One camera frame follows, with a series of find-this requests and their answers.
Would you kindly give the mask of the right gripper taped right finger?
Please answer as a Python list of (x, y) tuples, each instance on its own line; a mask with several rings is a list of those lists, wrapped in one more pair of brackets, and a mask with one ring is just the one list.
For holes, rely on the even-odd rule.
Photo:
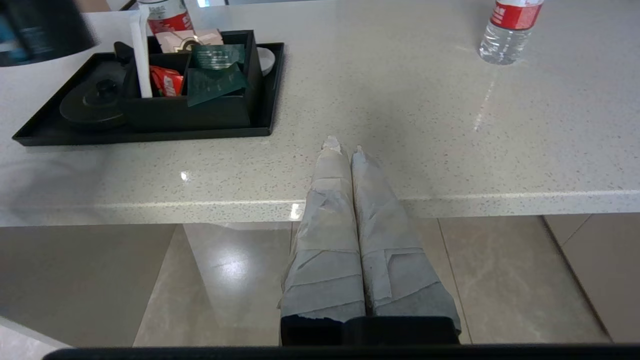
[(419, 340), (459, 342), (455, 301), (381, 165), (359, 146), (351, 171), (368, 312)]

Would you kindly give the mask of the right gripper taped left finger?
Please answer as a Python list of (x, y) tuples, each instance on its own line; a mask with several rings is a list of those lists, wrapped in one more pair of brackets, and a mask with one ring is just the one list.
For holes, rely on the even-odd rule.
[(329, 136), (315, 164), (282, 282), (282, 346), (340, 346), (343, 326), (366, 316), (360, 252), (350, 158)]

